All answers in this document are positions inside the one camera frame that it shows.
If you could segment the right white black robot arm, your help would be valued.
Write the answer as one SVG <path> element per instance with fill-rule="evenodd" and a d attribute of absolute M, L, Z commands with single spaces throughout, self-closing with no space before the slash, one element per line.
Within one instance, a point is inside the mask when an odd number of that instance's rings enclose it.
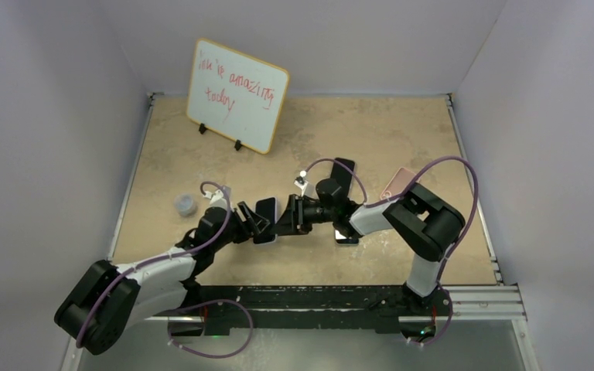
<path fill-rule="evenodd" d="M 415 255 L 405 281 L 405 308 L 415 315 L 431 308 L 443 260 L 466 230 L 462 214 L 419 183 L 396 199 L 375 206 L 350 200 L 347 191 L 332 178 L 319 181 L 315 191 L 316 198 L 290 195 L 271 232 L 278 236 L 306 235 L 314 224 L 331 223 L 345 237 L 360 239 L 394 230 Z"/>

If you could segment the black smartphone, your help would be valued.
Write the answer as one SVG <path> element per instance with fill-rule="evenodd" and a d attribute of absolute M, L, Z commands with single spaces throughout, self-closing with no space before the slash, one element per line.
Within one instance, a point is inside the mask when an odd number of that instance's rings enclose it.
<path fill-rule="evenodd" d="M 347 237 L 339 230 L 334 230 L 334 241 L 339 246 L 357 246 L 360 242 L 360 238 L 355 236 Z"/>

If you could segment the pink phone case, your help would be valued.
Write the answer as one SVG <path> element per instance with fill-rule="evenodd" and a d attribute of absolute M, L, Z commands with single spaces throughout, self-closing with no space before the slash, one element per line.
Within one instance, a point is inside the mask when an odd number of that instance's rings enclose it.
<path fill-rule="evenodd" d="M 413 171 L 400 167 L 384 187 L 380 194 L 380 200 L 389 199 L 400 194 L 414 177 L 415 173 Z"/>

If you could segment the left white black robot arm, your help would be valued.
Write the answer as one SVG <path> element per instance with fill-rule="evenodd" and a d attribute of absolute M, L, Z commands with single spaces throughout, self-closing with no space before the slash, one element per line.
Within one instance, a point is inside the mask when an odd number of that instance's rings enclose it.
<path fill-rule="evenodd" d="M 196 277 L 230 243 L 267 234 L 268 214 L 244 202 L 235 209 L 211 206 L 196 227 L 163 254 L 132 264 L 99 260 L 86 270 L 54 315 L 54 322 L 93 355 L 110 349 L 125 329 L 150 316 L 175 310 L 189 316 L 200 305 Z"/>

